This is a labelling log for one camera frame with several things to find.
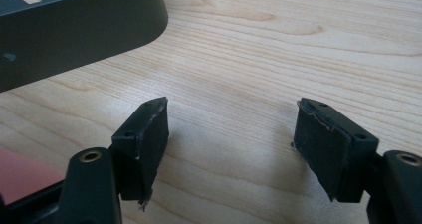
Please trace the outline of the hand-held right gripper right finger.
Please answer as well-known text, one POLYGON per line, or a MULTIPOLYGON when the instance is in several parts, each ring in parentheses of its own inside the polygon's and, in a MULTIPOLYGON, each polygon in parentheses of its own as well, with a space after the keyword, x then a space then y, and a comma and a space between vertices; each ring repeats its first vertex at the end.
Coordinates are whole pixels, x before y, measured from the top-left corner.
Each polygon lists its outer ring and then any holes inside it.
POLYGON ((319 101, 298 101, 293 147, 331 200, 358 203, 379 139, 319 101))

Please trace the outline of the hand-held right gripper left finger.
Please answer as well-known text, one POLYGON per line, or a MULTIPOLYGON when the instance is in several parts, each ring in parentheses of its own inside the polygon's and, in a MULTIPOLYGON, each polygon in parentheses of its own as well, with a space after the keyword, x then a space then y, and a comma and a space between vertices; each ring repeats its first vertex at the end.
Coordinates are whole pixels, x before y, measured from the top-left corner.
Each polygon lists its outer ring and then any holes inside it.
POLYGON ((140 105, 111 137, 117 193, 144 211, 169 137, 167 97, 140 105))

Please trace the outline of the clear jar with pink lid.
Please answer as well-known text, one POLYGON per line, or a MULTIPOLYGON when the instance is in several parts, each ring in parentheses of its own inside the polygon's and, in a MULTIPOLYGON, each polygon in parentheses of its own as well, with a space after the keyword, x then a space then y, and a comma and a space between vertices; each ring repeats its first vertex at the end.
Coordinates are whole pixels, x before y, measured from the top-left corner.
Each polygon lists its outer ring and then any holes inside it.
POLYGON ((0 197, 11 204, 63 179, 55 169, 0 147, 0 197))

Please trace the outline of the black slotted corner shelf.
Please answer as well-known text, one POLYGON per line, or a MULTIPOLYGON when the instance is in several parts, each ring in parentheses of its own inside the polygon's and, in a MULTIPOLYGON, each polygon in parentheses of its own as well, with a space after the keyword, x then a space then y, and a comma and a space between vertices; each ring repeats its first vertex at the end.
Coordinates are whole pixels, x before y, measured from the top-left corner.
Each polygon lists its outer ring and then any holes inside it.
POLYGON ((0 93, 144 46, 164 0, 0 0, 0 93))

